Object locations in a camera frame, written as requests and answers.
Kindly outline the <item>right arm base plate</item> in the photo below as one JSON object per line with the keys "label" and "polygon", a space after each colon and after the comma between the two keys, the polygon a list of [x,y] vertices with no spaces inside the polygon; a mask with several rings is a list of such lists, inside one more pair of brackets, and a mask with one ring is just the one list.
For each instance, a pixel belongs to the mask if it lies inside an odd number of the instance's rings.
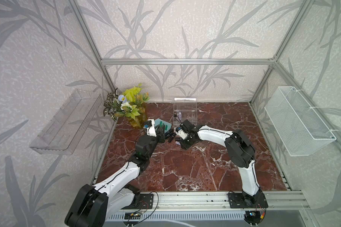
{"label": "right arm base plate", "polygon": [[235,193],[230,191],[227,194],[229,205],[231,209],[255,209],[255,208],[268,208],[265,194],[258,190],[253,196],[242,191]]}

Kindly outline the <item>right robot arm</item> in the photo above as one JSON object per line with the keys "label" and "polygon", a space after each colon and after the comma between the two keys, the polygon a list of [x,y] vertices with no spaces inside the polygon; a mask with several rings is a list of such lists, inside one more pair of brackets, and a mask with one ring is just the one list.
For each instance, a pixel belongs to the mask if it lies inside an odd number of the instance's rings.
{"label": "right robot arm", "polygon": [[181,138],[182,149],[188,149],[200,141],[224,146],[231,162],[239,169],[243,202],[247,205],[255,204],[261,197],[255,170],[256,149],[242,130],[224,131],[207,125],[187,126],[183,123],[175,128],[175,133]]}

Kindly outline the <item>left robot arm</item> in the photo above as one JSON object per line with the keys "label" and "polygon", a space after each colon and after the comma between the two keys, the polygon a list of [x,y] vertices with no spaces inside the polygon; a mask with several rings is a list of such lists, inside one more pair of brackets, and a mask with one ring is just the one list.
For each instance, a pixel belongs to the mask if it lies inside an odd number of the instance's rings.
{"label": "left robot arm", "polygon": [[146,134],[135,144],[135,151],[117,172],[95,185],[84,185],[69,209],[64,223],[69,227],[102,227],[105,221],[124,207],[137,204],[140,191],[130,182],[150,164],[158,143],[165,142],[165,126],[147,121]]}

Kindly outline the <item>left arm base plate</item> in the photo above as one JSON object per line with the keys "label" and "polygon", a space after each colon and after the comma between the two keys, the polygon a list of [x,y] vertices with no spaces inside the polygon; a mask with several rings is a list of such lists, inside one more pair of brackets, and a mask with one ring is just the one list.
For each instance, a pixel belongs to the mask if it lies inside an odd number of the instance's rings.
{"label": "left arm base plate", "polygon": [[154,202],[154,194],[139,194],[135,200],[123,210],[143,210],[152,209]]}

